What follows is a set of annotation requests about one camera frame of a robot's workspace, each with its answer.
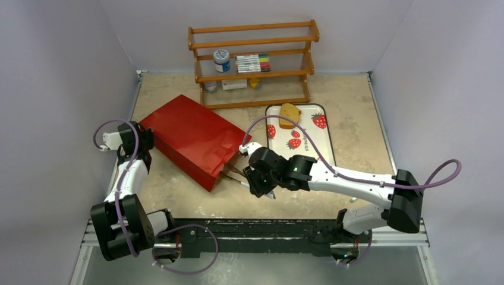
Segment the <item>strawberry print white tray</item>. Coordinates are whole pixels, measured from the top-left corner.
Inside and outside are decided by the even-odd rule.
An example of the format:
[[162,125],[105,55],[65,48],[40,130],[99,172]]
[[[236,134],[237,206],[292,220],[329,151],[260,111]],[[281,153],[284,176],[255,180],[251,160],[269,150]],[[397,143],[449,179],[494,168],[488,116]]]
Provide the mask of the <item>strawberry print white tray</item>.
[[278,118],[266,119],[267,146],[277,154],[288,159],[294,155],[304,155],[325,160],[335,166],[335,156],[330,137],[326,112],[319,104],[298,104],[301,110],[299,125],[308,136],[297,127],[282,129]]

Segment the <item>yellow fake bread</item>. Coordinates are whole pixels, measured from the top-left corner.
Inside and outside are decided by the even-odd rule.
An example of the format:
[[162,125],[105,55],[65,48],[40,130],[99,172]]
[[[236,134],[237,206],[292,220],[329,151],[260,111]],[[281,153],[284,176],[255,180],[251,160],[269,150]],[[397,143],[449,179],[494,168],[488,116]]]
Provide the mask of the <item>yellow fake bread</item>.
[[[300,115],[301,110],[297,108],[295,105],[290,103],[282,104],[279,112],[279,116],[288,118],[293,122],[295,122],[296,124],[299,123],[300,121]],[[279,118],[279,127],[282,129],[294,129],[295,125],[286,119]]]

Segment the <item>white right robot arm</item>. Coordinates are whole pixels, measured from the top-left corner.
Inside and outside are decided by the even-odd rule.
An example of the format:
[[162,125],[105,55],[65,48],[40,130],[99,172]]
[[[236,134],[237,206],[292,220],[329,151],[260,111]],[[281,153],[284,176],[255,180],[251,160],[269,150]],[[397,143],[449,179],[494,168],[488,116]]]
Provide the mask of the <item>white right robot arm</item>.
[[423,193],[415,188],[412,174],[374,175],[331,166],[313,157],[294,155],[290,159],[256,142],[239,147],[248,157],[243,174],[250,193],[257,198],[273,196],[281,187],[289,191],[326,191],[369,202],[358,209],[343,209],[334,225],[335,237],[343,242],[378,227],[389,226],[403,233],[420,231]]

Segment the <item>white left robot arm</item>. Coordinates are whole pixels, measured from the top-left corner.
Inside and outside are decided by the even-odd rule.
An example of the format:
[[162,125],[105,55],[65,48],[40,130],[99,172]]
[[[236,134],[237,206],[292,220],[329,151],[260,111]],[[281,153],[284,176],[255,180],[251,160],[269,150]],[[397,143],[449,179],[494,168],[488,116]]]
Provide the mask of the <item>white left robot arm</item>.
[[158,210],[147,214],[138,194],[150,172],[154,133],[135,121],[119,121],[116,132],[103,133],[100,151],[115,151],[117,174],[104,202],[90,210],[101,253],[107,261],[138,254],[154,246],[155,237],[172,242],[177,227],[171,213]]

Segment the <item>red paper bag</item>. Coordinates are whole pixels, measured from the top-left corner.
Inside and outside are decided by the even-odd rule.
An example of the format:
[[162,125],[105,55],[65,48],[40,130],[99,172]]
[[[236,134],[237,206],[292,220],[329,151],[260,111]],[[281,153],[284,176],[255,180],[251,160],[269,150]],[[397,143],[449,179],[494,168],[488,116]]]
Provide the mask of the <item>red paper bag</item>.
[[146,116],[154,146],[210,192],[219,173],[251,135],[196,101],[179,95]]

